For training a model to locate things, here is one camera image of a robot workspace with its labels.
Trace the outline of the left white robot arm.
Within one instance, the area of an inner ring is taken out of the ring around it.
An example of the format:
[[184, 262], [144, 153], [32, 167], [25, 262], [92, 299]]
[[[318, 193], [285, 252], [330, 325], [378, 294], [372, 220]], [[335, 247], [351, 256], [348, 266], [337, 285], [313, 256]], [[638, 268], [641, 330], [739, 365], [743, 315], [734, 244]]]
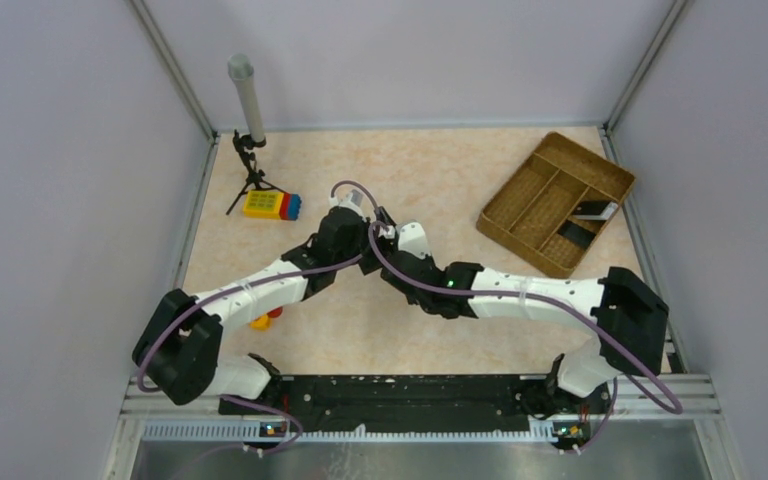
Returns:
[[257, 354], [221, 359], [224, 337], [317, 295], [345, 268], [379, 269], [367, 238], [371, 223], [349, 207], [333, 207], [317, 232], [263, 270], [207, 292], [166, 293], [132, 352], [138, 389], [161, 392], [175, 405], [232, 395], [257, 413], [274, 410], [278, 370]]

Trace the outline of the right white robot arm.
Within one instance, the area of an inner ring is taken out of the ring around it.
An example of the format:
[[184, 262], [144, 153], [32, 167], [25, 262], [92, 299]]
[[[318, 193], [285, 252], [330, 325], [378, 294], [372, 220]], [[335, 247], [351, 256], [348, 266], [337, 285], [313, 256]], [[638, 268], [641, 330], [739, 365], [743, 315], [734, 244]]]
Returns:
[[572, 412], [587, 395], [619, 376], [671, 414], [683, 406], [660, 380], [663, 337], [669, 309], [636, 274], [612, 267], [597, 279], [558, 280], [515, 275], [478, 263], [436, 266], [425, 231], [417, 222], [367, 229], [383, 279], [409, 303], [446, 319], [497, 317], [543, 321], [578, 328], [590, 340], [562, 354], [546, 385], [549, 404]]

